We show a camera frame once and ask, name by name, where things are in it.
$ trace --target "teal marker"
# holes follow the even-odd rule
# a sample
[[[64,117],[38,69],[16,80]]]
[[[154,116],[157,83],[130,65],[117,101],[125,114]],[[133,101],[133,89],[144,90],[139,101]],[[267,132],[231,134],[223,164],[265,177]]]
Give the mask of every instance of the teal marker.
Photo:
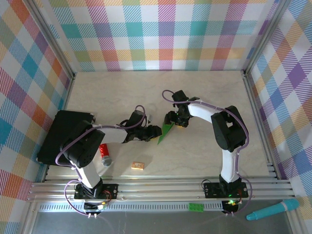
[[[297,199],[288,199],[284,200],[276,205],[269,206],[267,208],[254,211],[251,214],[247,215],[247,220],[258,220],[261,218],[269,217],[284,211],[292,211],[299,207],[299,201]]]

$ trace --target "marble surface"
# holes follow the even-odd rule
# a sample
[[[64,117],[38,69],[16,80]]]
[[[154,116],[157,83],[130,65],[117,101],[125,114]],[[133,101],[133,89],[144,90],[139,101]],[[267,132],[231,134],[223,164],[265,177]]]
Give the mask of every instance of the marble surface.
[[[241,152],[239,170],[245,176],[267,176],[268,169],[260,137],[239,71],[98,72],[78,73],[68,110],[91,112],[97,124],[115,125],[130,117],[141,104],[153,116],[153,125],[162,126],[165,114],[174,110],[161,97],[164,89],[183,90],[188,97],[238,108],[250,134],[249,146]],[[173,127],[164,140],[108,144],[113,164],[104,168],[97,152],[94,163],[101,176],[218,176],[222,151],[212,125],[192,118],[187,128]],[[133,161],[145,169],[131,169]],[[67,168],[52,166],[53,175],[74,175]]]

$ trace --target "green lego brick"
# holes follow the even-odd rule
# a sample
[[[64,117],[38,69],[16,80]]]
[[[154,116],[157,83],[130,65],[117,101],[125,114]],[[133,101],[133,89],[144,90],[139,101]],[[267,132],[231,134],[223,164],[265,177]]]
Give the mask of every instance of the green lego brick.
[[[189,211],[204,212],[203,204],[189,203]]]

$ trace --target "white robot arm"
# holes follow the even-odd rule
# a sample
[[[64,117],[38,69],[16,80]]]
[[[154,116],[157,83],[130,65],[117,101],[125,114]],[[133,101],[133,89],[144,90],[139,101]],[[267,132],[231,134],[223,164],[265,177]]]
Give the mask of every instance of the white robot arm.
[[[82,121],[70,133],[61,146],[61,151],[88,129],[96,128],[64,152],[64,156],[70,161],[80,177],[82,184],[78,190],[82,191],[82,194],[88,195],[89,198],[101,198],[102,192],[105,190],[92,161],[100,144],[127,143],[131,140],[149,141],[162,134],[161,128],[158,126],[142,126],[140,123],[142,118],[145,118],[145,123],[148,121],[143,112],[135,110],[129,119],[116,125],[115,128],[100,128],[87,121]]]
[[[182,127],[189,125],[192,117],[199,117],[210,122],[214,128],[215,139],[222,149],[222,171],[219,176],[219,185],[224,195],[231,195],[241,186],[241,178],[236,173],[237,150],[246,142],[246,135],[242,126],[224,110],[202,105],[202,100],[197,97],[188,98],[182,90],[173,93],[174,107],[178,110],[170,111],[165,117],[165,124]],[[234,106],[225,108],[233,113],[244,124],[238,110]]]
[[[196,103],[190,103],[188,105],[189,113],[193,117],[199,117],[202,118],[210,123],[212,123],[211,116],[220,113],[221,111],[218,111],[213,108],[209,108],[207,106],[203,106]],[[237,148],[234,149],[232,152],[229,150],[223,150],[222,149],[222,171],[221,171],[221,177],[227,182],[234,182],[239,177],[237,173],[235,172],[235,158],[236,158],[236,152]]]

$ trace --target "green paper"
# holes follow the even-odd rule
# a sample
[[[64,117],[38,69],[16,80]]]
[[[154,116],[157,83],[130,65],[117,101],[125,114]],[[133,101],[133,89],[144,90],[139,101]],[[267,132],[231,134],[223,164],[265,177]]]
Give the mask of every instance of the green paper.
[[[157,145],[164,139],[164,137],[167,135],[172,126],[174,126],[174,124],[175,123],[171,123],[171,125],[165,123],[162,124],[161,128],[162,135],[159,137]]]

